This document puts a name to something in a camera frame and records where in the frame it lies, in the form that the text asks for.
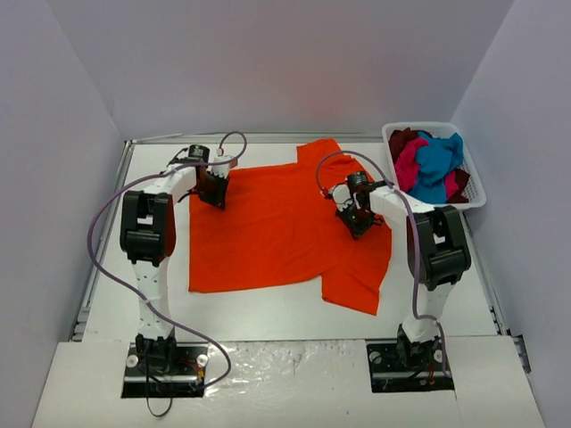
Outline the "orange t shirt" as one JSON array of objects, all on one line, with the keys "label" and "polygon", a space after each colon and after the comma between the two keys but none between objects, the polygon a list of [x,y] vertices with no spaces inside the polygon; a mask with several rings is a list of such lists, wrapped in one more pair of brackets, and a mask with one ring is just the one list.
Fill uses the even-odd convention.
[{"label": "orange t shirt", "polygon": [[191,292],[236,292],[321,279],[324,301],[375,315],[392,255],[392,232],[371,227],[360,239],[319,186],[362,166],[334,139],[300,145],[296,162],[235,169],[226,207],[189,202]]}]

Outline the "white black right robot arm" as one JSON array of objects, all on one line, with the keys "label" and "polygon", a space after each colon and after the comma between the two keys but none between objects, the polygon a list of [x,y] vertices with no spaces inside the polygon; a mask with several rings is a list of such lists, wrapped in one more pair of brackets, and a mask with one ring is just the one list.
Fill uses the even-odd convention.
[{"label": "white black right robot arm", "polygon": [[402,366],[419,366],[442,339],[445,303],[471,266],[459,211],[421,202],[385,181],[369,180],[363,171],[351,173],[326,196],[355,239],[374,225],[376,216],[406,227],[413,291],[410,313],[398,327],[395,355]]}]

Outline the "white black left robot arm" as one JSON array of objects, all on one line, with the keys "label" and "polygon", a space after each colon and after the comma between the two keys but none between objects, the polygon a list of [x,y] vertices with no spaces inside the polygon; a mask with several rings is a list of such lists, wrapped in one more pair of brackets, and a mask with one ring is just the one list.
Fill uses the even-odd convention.
[{"label": "white black left robot arm", "polygon": [[194,193],[200,201],[223,210],[229,171],[235,165],[221,147],[211,157],[207,147],[192,144],[150,185],[123,194],[120,247],[134,269],[137,289],[144,295],[139,303],[136,342],[142,347],[153,345],[147,362],[160,373],[174,370],[180,353],[169,344],[175,327],[165,320],[170,316],[168,265],[177,240],[175,206]]}]

